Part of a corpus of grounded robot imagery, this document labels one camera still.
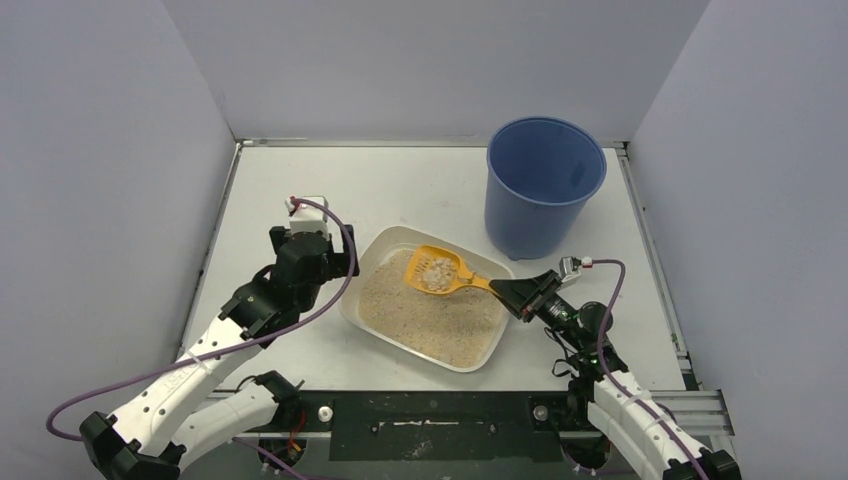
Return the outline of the orange plastic litter scoop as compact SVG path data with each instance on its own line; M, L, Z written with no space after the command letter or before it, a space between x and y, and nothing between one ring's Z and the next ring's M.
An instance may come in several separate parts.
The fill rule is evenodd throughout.
M457 253L430 245L420 245L413 251L403 281L430 295L449 295L464 288L494 293L490 280L471 270Z

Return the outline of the white plastic litter tray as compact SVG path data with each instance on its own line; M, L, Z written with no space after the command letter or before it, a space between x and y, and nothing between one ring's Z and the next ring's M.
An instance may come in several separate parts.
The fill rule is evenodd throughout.
M382 230L360 255L360 276L340 301L345 320L401 350L445 369L470 373L496 349L510 315L483 291L429 295L403 282L404 261L420 245L447 248L485 278L512 278L503 263L407 226Z

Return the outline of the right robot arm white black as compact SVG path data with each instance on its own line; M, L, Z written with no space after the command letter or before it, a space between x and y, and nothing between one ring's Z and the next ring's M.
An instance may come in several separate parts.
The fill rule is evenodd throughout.
M496 279L489 288L517 319L544 323L552 339L570 348L569 410L598 430L642 479L738 479L725 450L712 450L687 433L654 401L608 338L609 306L574 307L560 296L562 277L550 270L533 278Z

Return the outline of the blue plastic bucket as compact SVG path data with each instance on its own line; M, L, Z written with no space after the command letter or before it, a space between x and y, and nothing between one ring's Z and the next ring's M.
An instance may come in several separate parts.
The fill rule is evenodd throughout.
M486 165L485 229L511 260L552 254L607 173L602 148L588 132L539 116L500 127L487 146Z

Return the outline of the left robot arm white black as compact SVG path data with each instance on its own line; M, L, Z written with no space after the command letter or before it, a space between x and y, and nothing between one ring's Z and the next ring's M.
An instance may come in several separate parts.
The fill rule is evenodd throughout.
M256 427L285 424L300 408L296 388L275 371L245 392L206 408L205 400L242 364L290 331L314 307L326 282L358 275L354 230L343 228L342 251L320 232L271 231L276 262L239 287L218 317L179 359L138 396L80 425L88 456L106 479L176 479L200 457Z

